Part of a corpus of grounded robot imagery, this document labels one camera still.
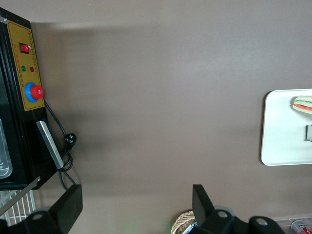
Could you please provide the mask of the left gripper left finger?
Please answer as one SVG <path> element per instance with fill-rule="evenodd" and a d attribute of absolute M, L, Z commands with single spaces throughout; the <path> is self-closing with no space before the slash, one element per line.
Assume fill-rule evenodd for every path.
<path fill-rule="evenodd" d="M 67 234 L 83 209 L 82 186 L 72 185 L 48 210 L 27 217 L 27 234 Z"/>

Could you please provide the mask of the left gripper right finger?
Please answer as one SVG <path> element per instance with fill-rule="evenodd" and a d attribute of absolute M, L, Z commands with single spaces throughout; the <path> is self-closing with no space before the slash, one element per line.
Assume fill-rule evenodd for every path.
<path fill-rule="evenodd" d="M 232 230 L 234 217 L 224 209 L 216 209 L 205 189 L 200 184 L 193 185 L 192 209 L 197 226 L 193 234 L 229 234 Z"/>

